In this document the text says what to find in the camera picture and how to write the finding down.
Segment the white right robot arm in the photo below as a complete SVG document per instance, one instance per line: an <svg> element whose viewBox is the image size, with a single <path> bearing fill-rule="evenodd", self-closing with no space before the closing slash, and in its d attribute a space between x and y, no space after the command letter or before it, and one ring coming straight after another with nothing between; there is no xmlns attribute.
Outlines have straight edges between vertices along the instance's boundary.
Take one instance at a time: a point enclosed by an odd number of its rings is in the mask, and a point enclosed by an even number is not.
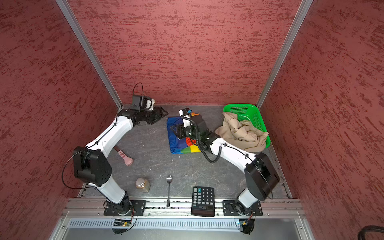
<svg viewBox="0 0 384 240"><path fill-rule="evenodd" d="M272 190L280 177L266 154L255 154L234 146L210 131L200 115L182 114L178 118L182 122L177 125L177 138L190 138L209 163L223 158L244 173L247 186L231 205L237 215L251 215L254 206L273 196Z"/></svg>

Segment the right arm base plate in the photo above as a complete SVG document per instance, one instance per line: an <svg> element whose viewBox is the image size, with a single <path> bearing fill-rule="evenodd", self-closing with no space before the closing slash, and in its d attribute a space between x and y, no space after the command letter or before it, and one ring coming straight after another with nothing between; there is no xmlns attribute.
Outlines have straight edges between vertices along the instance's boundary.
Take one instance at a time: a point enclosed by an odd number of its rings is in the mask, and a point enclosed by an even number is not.
<svg viewBox="0 0 384 240"><path fill-rule="evenodd" d="M261 202L256 201L249 208L244 207L239 201L224 200L223 201L223 212L224 216L242 216L250 217L263 216L263 210L261 207Z"/></svg>

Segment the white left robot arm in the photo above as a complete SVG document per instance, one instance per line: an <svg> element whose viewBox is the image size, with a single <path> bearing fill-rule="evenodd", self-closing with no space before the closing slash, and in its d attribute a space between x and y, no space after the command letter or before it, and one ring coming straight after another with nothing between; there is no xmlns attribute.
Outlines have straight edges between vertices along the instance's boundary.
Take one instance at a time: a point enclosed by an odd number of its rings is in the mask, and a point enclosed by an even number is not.
<svg viewBox="0 0 384 240"><path fill-rule="evenodd" d="M169 113L162 107L149 110L122 109L115 120L94 141L77 147L73 153L74 176L96 188L107 200L107 207L117 215L132 212L129 195L112 177L107 157L120 139L140 122L152 125Z"/></svg>

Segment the rainbow striped shorts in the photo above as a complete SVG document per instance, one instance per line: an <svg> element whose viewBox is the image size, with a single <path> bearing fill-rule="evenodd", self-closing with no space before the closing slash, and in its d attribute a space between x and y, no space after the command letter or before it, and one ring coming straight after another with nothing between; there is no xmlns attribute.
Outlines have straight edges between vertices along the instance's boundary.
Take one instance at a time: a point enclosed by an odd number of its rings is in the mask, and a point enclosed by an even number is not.
<svg viewBox="0 0 384 240"><path fill-rule="evenodd" d="M186 136L184 122L180 117L170 117L167 120L167 132L172 154L199 153L196 140Z"/></svg>

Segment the beige shorts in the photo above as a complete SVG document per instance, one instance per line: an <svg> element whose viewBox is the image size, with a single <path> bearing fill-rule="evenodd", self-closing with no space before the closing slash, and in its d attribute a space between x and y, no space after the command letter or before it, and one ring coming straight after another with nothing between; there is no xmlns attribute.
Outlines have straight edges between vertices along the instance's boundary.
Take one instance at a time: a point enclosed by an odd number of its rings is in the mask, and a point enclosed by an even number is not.
<svg viewBox="0 0 384 240"><path fill-rule="evenodd" d="M223 112L223 125L215 133L229 144L251 153L262 152L267 147L268 132L263 132L248 120L239 121L234 113Z"/></svg>

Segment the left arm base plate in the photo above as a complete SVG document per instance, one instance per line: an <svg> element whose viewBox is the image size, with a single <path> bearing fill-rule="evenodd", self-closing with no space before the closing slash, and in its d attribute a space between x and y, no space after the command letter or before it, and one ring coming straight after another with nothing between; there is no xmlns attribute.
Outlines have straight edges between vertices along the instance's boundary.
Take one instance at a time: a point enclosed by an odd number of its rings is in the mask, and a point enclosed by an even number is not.
<svg viewBox="0 0 384 240"><path fill-rule="evenodd" d="M142 216L144 214L145 206L145 200L123 200L120 204L115 204L106 200L103 204L104 216Z"/></svg>

